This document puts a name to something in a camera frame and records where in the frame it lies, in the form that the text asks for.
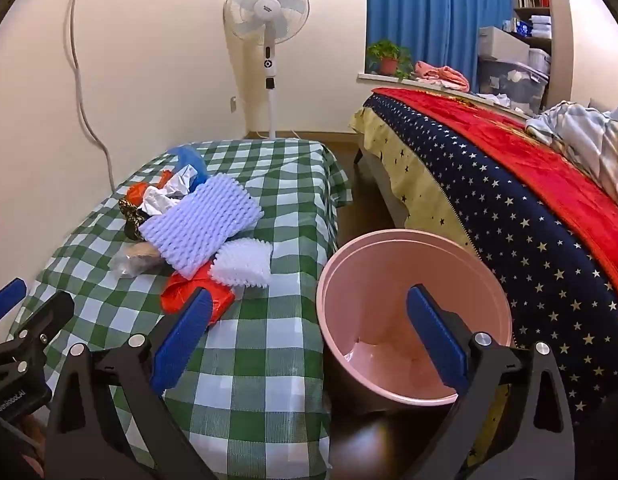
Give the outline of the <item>wooden bookshelf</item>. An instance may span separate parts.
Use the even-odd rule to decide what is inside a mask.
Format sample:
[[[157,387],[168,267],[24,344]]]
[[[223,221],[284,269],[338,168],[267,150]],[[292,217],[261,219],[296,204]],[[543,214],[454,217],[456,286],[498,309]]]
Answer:
[[[512,35],[530,48],[551,56],[549,83],[541,107],[569,101],[575,61],[573,22],[568,0],[513,0],[515,29]]]

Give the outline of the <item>green checkered tablecloth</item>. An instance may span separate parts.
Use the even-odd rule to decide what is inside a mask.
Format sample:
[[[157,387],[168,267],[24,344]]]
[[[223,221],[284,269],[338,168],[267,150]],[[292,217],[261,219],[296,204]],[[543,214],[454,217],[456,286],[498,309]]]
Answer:
[[[194,278],[161,263],[123,275],[112,267],[131,240],[119,203],[132,188],[164,183],[178,166],[162,154],[97,205],[53,252],[15,321],[22,324],[55,292],[74,299],[74,316],[47,348],[55,385],[74,344],[117,347],[205,287],[213,322],[167,408],[222,479],[324,479],[329,419],[323,405],[323,340],[315,295],[337,245],[337,212],[349,204],[345,171],[323,144],[297,139],[196,145],[208,174],[225,174],[261,208],[239,232],[233,259],[211,257]]]

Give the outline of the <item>navy star bedsheet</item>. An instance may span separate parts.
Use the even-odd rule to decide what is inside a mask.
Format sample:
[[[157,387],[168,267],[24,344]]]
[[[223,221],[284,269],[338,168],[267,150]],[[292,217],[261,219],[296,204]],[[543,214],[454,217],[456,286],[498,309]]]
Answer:
[[[443,188],[476,257],[506,293],[515,344],[548,341],[574,421],[589,422],[618,393],[618,293],[602,266],[526,184],[460,133],[373,91],[362,107]]]

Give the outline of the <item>yellow bed skirt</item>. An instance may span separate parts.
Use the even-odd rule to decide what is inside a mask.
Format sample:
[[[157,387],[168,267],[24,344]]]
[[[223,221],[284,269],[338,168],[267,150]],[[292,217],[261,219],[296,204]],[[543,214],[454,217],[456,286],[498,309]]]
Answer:
[[[476,256],[477,249],[443,188],[397,133],[369,107],[359,108],[349,126],[358,137],[361,162],[370,170],[394,225],[448,238]]]

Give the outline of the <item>clear plastic bag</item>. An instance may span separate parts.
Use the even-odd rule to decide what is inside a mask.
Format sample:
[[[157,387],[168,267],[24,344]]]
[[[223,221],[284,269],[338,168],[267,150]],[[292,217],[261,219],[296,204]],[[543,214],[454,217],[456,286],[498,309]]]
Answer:
[[[119,278],[135,278],[163,263],[164,258],[152,244],[141,242],[120,248],[109,261],[109,270]]]

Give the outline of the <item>plaid blue grey duvet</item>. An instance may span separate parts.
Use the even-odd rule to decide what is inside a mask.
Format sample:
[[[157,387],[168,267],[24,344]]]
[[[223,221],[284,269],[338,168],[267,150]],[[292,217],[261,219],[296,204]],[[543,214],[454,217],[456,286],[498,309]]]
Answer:
[[[528,119],[525,132],[569,160],[618,205],[618,107],[602,112],[563,101]]]

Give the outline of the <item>white standing fan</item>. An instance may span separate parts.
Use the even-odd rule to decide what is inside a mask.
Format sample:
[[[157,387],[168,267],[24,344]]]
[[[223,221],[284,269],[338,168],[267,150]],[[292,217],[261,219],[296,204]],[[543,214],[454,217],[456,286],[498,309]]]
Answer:
[[[268,138],[277,137],[277,45],[294,38],[305,26],[309,0],[225,0],[223,23],[239,40],[262,47],[261,67],[268,107]]]

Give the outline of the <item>pink trash bin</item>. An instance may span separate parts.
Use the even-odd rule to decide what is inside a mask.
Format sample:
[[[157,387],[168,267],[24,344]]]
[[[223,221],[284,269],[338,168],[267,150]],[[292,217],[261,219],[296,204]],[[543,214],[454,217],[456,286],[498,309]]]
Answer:
[[[469,385],[474,334],[508,346],[512,315],[495,275],[439,235],[364,234],[326,263],[319,325],[333,396],[362,413],[454,402]]]

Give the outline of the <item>orange plastic bag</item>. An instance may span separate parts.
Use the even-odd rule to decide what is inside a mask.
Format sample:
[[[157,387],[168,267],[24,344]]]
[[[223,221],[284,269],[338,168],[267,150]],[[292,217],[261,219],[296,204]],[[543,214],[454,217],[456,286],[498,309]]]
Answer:
[[[163,188],[166,183],[173,177],[173,172],[171,170],[163,170],[161,171],[160,180],[153,184],[153,188]],[[129,188],[129,191],[126,192],[126,196],[124,199],[134,207],[140,207],[141,203],[143,203],[143,198],[146,190],[150,187],[150,184],[147,182],[138,182]]]

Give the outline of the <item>red floral blanket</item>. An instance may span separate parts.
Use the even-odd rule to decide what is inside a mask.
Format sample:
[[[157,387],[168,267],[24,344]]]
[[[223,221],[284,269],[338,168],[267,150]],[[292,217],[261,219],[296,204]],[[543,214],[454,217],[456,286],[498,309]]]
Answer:
[[[520,122],[469,100],[424,90],[375,88],[458,132],[526,184],[582,240],[618,293],[618,206],[562,155],[530,139]]]

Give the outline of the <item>blue plastic bag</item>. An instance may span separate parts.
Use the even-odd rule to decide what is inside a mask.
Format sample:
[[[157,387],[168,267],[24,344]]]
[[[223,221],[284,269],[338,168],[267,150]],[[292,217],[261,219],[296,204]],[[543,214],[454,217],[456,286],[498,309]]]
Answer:
[[[176,146],[175,148],[170,148],[168,153],[177,158],[175,169],[173,169],[176,174],[182,172],[187,166],[191,167],[191,170],[185,171],[189,176],[190,192],[195,191],[199,185],[207,181],[208,172],[205,160],[193,145]]]

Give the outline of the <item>white paper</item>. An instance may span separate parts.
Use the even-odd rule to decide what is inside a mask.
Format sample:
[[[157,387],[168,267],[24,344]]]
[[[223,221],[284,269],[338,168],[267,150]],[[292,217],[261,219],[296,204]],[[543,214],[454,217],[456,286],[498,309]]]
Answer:
[[[197,170],[187,165],[174,174],[162,188],[149,185],[143,194],[141,211],[149,217],[165,214],[190,193],[191,184],[196,177]]]

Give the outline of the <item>pink folded clothes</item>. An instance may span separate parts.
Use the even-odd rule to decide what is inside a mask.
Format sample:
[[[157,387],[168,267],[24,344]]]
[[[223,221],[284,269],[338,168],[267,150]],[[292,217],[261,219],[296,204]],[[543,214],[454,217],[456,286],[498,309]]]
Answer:
[[[416,79],[439,84],[443,88],[469,92],[471,90],[468,78],[450,66],[434,66],[424,61],[417,61],[414,65]]]

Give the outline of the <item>red plastic bag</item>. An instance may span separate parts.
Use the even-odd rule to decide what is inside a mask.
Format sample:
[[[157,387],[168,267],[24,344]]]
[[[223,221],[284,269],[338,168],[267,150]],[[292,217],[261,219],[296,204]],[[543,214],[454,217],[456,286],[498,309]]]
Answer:
[[[213,300],[213,313],[211,313],[209,325],[216,324],[233,304],[235,295],[231,287],[213,281],[210,268],[211,262],[207,261],[191,280],[186,280],[178,272],[173,273],[160,296],[161,309],[166,314],[177,313],[196,289],[205,288],[210,292]]]

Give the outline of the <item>small clear storage box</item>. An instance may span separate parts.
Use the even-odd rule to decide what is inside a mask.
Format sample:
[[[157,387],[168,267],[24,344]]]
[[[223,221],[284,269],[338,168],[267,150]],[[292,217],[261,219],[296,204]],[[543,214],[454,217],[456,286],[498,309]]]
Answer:
[[[527,65],[533,70],[544,74],[544,76],[550,75],[551,70],[551,56],[542,49],[530,48],[528,50]]]

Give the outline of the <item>small white foam net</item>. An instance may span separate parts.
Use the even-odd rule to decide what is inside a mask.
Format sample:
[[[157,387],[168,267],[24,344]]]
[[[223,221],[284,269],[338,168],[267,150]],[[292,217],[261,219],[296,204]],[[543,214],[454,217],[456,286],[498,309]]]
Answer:
[[[224,243],[209,269],[210,278],[225,286],[266,288],[271,282],[273,246],[257,238]]]

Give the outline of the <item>blue curtain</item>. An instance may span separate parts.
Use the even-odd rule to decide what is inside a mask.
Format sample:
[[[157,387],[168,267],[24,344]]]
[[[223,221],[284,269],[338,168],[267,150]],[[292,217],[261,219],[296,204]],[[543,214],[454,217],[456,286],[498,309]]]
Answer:
[[[512,16],[513,0],[367,0],[367,45],[388,40],[414,62],[458,70],[475,90],[478,32]]]

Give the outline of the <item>potted green plant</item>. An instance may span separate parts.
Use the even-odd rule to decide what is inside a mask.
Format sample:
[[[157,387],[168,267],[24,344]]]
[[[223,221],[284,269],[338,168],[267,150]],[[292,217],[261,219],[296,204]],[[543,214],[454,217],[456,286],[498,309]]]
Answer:
[[[410,78],[414,70],[411,52],[389,39],[381,39],[367,47],[367,69],[378,75]]]

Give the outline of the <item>grey cardboard box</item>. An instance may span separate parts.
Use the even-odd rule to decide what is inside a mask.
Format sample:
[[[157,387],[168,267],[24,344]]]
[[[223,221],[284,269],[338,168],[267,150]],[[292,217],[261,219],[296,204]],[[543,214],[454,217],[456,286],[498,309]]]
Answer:
[[[530,46],[508,32],[488,26],[478,29],[477,52],[485,60],[526,64]]]

